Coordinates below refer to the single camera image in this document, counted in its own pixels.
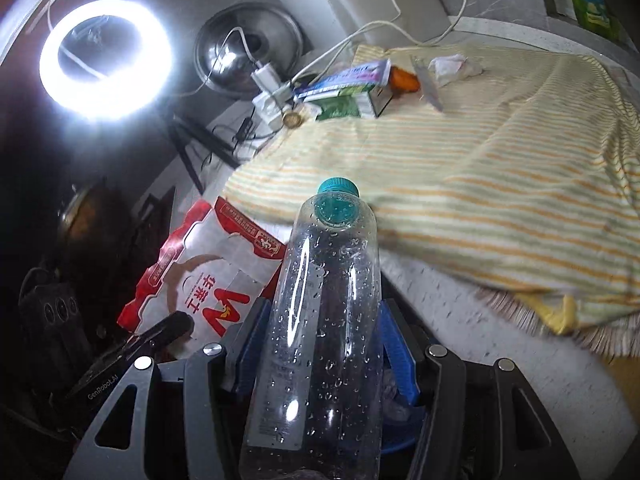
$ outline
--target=toothpaste tube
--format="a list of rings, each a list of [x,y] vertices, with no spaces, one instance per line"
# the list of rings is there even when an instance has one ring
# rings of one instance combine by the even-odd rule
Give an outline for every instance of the toothpaste tube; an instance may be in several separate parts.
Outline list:
[[[390,70],[391,60],[389,59],[363,63],[329,77],[325,77],[311,86],[296,90],[296,99],[304,101],[312,95],[323,94],[325,92],[331,92],[353,86],[372,85],[384,87],[389,81]]]

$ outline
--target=plastic bag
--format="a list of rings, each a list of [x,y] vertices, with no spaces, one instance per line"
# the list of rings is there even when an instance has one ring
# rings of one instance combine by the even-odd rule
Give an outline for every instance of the plastic bag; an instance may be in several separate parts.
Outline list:
[[[482,67],[476,61],[462,54],[434,57],[429,63],[429,70],[438,88],[482,73]]]

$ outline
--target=striped cloth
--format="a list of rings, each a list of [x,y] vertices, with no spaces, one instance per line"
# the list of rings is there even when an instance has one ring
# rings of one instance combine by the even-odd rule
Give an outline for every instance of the striped cloth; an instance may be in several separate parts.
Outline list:
[[[464,54],[483,74],[416,94],[376,120],[306,122],[237,170],[224,195],[293,221],[331,176],[353,180],[380,243],[517,293],[556,333],[640,307],[640,122],[592,57],[471,44],[384,51],[411,70]]]

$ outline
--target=white glowing ring light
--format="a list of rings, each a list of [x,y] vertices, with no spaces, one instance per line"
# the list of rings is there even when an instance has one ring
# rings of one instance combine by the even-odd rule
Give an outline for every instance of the white glowing ring light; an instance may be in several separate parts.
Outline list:
[[[58,50],[65,36],[84,20],[117,16],[130,21],[142,38],[135,62],[105,79],[71,79],[60,68]],[[63,107],[89,118],[117,119],[153,100],[171,70],[171,47],[156,17],[145,7],[124,0],[98,0],[72,10],[54,27],[40,55],[40,79]]]

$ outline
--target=red and white food box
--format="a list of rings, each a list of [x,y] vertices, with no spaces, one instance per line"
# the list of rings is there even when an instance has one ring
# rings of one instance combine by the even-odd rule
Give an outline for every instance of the red and white food box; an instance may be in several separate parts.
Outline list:
[[[141,334],[183,310],[193,317],[193,333],[169,350],[188,357],[244,321],[256,298],[273,296],[285,248],[223,198],[213,208],[198,200],[138,282],[118,324]]]

